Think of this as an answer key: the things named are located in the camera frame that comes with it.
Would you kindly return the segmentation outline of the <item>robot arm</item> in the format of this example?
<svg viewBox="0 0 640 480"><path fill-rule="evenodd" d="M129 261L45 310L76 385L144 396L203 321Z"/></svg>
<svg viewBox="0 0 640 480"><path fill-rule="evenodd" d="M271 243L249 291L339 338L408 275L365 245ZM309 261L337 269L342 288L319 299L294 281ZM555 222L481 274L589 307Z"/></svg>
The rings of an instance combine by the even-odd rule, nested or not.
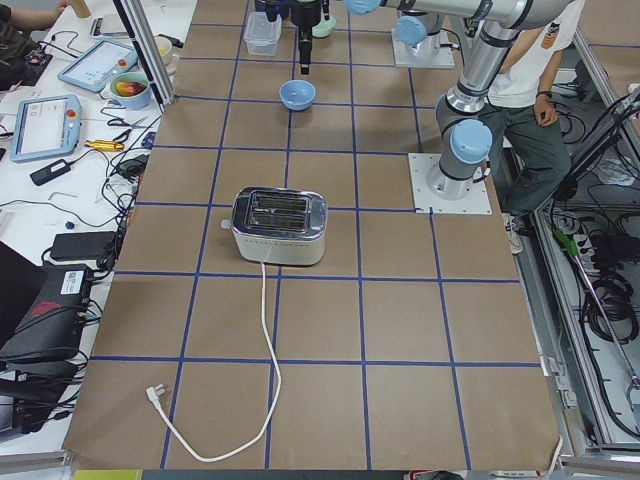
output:
<svg viewBox="0 0 640 480"><path fill-rule="evenodd" d="M345 1L356 15L380 7L398 11L444 14L484 22L471 53L466 56L457 84L436 107L443 152L427 175L428 188L438 197L458 200L467 195L478 165L491 148L491 133L477 119L484 98L509 49L522 30L543 27L554 20L567 1Z"/></svg>
<svg viewBox="0 0 640 480"><path fill-rule="evenodd" d="M443 21L442 14L401 11L396 22L395 34L414 53L435 55L440 50Z"/></svg>

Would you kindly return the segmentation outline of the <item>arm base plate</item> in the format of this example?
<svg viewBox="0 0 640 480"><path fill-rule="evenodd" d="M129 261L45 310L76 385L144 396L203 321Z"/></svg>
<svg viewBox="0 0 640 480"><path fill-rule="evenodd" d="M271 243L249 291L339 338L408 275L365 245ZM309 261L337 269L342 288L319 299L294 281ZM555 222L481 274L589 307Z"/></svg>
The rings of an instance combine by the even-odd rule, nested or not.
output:
<svg viewBox="0 0 640 480"><path fill-rule="evenodd" d="M414 212L491 215L486 176L480 165L467 180L452 180L440 169L440 154L408 155Z"/></svg>
<svg viewBox="0 0 640 480"><path fill-rule="evenodd" d="M440 30L416 47L405 44L393 30L391 33L396 67L453 69L455 60L447 33Z"/></svg>

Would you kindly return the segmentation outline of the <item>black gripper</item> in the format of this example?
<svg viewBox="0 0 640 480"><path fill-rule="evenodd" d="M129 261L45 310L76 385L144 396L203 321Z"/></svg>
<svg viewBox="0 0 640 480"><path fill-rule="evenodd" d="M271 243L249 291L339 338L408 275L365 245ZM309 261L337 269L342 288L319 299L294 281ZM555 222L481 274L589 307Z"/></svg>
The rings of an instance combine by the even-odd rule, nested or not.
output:
<svg viewBox="0 0 640 480"><path fill-rule="evenodd" d="M312 28L318 25L322 16L321 0L291 0L291 22L298 27L298 51L300 74L308 75L312 60Z"/></svg>

